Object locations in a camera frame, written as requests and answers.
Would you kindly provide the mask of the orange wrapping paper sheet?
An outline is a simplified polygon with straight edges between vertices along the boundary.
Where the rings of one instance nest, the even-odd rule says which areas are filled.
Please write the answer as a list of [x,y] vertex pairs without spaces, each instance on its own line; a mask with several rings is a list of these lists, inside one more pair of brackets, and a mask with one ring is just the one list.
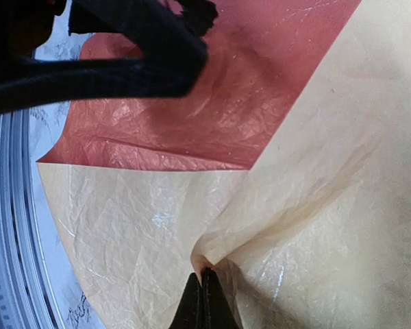
[[213,268],[243,328],[411,328],[411,1],[217,1],[182,99],[71,104],[38,162],[107,328]]

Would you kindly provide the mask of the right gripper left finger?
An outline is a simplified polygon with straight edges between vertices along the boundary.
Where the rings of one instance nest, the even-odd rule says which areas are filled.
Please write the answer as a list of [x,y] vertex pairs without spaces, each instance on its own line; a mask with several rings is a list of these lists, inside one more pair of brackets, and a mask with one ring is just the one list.
[[203,328],[203,289],[195,273],[189,275],[170,329]]

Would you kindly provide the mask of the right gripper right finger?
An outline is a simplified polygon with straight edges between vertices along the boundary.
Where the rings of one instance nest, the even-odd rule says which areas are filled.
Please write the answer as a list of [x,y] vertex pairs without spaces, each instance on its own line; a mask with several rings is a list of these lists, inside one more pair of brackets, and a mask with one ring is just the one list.
[[202,273],[202,328],[239,329],[216,272],[205,268]]

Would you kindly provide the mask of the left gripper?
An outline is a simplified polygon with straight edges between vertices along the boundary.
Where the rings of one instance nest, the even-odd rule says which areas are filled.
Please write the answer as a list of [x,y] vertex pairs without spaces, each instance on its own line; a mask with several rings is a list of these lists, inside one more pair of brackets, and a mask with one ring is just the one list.
[[[7,61],[0,66],[0,114],[81,99],[187,95],[206,64],[201,38],[218,12],[212,1],[178,4],[177,14],[166,1],[73,1],[70,33],[122,34],[146,59]],[[0,38],[48,38],[65,8],[65,1],[0,1]]]

